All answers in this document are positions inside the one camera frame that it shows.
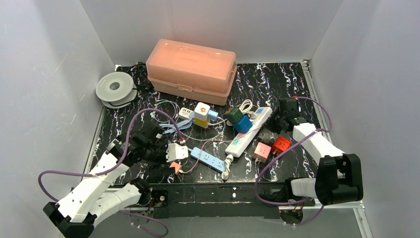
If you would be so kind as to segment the dark green cube charger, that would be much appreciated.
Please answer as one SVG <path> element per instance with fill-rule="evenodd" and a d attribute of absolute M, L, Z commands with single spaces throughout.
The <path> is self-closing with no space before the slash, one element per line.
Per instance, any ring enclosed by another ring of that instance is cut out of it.
<path fill-rule="evenodd" d="M 230 124 L 236 124 L 242 119 L 244 114 L 238 107 L 230 107 L 223 116 Z"/>

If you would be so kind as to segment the red cube socket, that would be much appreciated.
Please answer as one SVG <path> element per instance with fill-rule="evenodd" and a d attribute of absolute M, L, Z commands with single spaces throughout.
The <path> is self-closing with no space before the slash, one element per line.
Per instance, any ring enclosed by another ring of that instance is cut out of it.
<path fill-rule="evenodd" d="M 273 155 L 279 155 L 286 151 L 291 146 L 291 141 L 279 136 L 271 147 L 271 153 Z"/>

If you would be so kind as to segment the small pink usb charger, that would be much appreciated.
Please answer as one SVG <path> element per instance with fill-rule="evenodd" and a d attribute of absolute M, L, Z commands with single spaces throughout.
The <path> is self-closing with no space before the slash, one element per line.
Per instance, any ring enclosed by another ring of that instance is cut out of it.
<path fill-rule="evenodd" d="M 182 166 L 177 162 L 172 162 L 169 166 L 170 168 L 174 169 L 174 173 L 178 175 L 181 171 Z"/>

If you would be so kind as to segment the pink translucent plastic storage box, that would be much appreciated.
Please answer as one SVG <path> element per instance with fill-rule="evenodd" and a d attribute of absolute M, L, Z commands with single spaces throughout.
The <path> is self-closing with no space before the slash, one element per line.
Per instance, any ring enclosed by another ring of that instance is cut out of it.
<path fill-rule="evenodd" d="M 146 69 L 156 91 L 224 106 L 236 76 L 236 54 L 160 39 Z"/>

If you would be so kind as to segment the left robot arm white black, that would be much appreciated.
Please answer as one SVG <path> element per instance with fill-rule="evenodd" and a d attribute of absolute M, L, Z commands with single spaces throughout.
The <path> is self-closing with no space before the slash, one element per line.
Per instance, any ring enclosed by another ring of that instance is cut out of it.
<path fill-rule="evenodd" d="M 87 238 L 104 219 L 128 206 L 151 207 L 157 199 L 142 178 L 129 181 L 107 196 L 103 193 L 136 163 L 165 162 L 166 149 L 164 129 L 156 123 L 135 131 L 129 139 L 118 136 L 107 146 L 90 176 L 60 201 L 49 202 L 44 213 L 65 238 Z"/>

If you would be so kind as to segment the white usb charging hub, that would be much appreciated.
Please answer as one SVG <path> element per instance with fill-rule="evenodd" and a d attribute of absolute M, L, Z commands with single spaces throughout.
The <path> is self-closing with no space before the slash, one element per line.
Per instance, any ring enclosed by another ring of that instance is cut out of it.
<path fill-rule="evenodd" d="M 180 109 L 178 115 L 182 120 L 191 120 L 194 118 L 194 112 L 184 107 Z"/>

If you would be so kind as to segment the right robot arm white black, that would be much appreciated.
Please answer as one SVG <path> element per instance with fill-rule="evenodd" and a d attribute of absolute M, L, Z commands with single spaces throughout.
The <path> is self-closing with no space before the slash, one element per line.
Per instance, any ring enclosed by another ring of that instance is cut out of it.
<path fill-rule="evenodd" d="M 364 196 L 361 160 L 356 154 L 338 149 L 299 111 L 299 97 L 284 98 L 269 119 L 270 129 L 292 134 L 293 140 L 310 154 L 317 164 L 315 178 L 288 178 L 282 199 L 315 198 L 322 205 L 362 200 Z"/>

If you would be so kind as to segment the light blue power strip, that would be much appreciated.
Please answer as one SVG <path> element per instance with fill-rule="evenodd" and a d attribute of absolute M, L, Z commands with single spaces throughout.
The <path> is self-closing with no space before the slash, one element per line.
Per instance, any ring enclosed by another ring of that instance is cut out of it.
<path fill-rule="evenodd" d="M 201 150 L 200 148 L 194 147 L 190 151 L 190 155 L 194 159 L 199 160 L 201 163 L 213 168 L 219 173 L 226 171 L 226 164 L 223 160 L 217 158 L 214 155 L 209 154 L 208 152 Z"/>

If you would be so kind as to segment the white long power strip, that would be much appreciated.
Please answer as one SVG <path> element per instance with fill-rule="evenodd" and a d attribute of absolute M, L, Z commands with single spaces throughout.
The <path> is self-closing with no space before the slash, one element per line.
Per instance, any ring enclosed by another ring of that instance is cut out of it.
<path fill-rule="evenodd" d="M 257 118 L 252 122 L 252 127 L 246 133 L 238 133 L 225 149 L 227 155 L 239 158 L 246 150 L 253 138 L 272 114 L 270 107 L 260 107 L 256 110 Z"/>

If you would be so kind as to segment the pink plug adapter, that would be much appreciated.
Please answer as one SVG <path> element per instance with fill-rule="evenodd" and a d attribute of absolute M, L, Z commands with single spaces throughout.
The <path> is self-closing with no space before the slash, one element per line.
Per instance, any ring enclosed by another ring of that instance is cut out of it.
<path fill-rule="evenodd" d="M 265 163 L 270 153 L 271 153 L 271 147 L 269 145 L 259 142 L 255 147 L 252 158 L 256 162 Z"/>

